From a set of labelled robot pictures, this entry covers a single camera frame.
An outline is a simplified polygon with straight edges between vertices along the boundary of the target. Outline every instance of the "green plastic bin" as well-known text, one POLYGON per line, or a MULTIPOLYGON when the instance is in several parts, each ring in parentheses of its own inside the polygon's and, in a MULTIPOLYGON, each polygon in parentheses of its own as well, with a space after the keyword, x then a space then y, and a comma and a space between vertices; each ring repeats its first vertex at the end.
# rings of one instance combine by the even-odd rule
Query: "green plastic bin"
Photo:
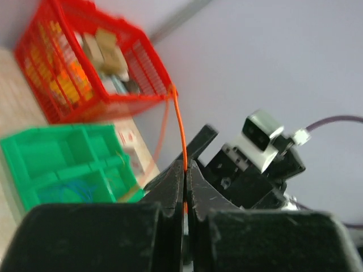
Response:
MULTIPOLYGON (((42 203, 116 202, 137 184, 113 125, 33 128, 0 145, 25 211, 42 203)), ((129 201, 143 196, 140 188, 129 201)))

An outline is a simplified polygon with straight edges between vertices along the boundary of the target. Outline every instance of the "white connector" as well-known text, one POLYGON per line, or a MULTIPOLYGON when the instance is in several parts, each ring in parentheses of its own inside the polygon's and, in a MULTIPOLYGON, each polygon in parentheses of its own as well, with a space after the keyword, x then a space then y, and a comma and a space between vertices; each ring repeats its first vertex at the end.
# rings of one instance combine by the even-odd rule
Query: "white connector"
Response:
POLYGON ((310 138, 310 133, 306 129, 299 129, 291 136, 291 139, 297 146, 304 145, 310 138))

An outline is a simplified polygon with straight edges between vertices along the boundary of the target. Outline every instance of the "table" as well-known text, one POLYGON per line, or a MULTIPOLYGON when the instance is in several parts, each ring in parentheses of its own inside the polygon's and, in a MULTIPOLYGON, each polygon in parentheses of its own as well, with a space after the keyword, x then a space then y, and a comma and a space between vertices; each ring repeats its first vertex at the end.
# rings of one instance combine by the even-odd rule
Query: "table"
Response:
MULTIPOLYGON (((153 159, 132 118, 115 121, 116 134, 127 152, 136 154, 141 168, 135 172, 140 181, 143 171, 153 159)), ((0 48, 0 138, 30 126, 48 125, 33 94, 14 60, 12 52, 0 48)), ((0 152, 0 259, 22 216, 20 200, 13 197, 15 189, 5 159, 0 152)), ((145 184, 159 174, 155 165, 145 184)))

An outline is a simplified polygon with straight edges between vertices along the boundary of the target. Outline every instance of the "red plastic basket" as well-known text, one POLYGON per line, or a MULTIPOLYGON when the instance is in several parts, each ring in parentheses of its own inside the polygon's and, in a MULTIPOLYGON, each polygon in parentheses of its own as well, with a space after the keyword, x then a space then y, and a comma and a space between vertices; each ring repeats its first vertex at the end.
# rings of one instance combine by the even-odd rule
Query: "red plastic basket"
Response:
POLYGON ((170 77, 147 36, 88 1, 43 0, 15 57, 51 124, 129 117, 171 98, 170 77), (109 94, 104 89, 74 34, 94 35, 98 28, 117 35, 140 94, 109 94))

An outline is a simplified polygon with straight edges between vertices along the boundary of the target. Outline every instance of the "purple cable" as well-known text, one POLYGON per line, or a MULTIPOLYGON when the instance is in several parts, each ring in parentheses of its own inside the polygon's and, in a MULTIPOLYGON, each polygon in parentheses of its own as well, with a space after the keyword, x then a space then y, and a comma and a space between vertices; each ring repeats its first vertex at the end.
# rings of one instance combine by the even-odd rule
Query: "purple cable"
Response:
POLYGON ((312 132, 313 130, 315 130, 323 125, 327 125, 327 124, 335 123, 335 122, 342 122, 342 121, 358 122, 358 123, 363 124, 363 117, 353 116, 353 115, 336 115, 336 116, 321 119, 321 120, 311 124, 310 126, 307 126, 306 130, 308 132, 312 132))
MULTIPOLYGON (((358 123, 362 123, 363 124, 363 117, 361 116, 353 116, 353 115, 336 115, 336 116, 331 116, 328 118, 324 118, 321 119, 315 123, 312 123, 311 125, 306 127, 306 130, 310 133, 315 129, 318 129, 321 126, 327 125, 327 124, 331 124, 331 123, 335 123, 335 122, 358 122, 358 123)), ((299 202, 296 202, 294 200, 291 199, 291 201, 293 203, 295 203, 300 209, 303 210, 312 210, 311 208, 300 204, 299 202)), ((361 224, 349 224, 349 223, 344 223, 343 224, 347 227, 347 228, 355 228, 358 230, 363 229, 363 225, 361 224)))

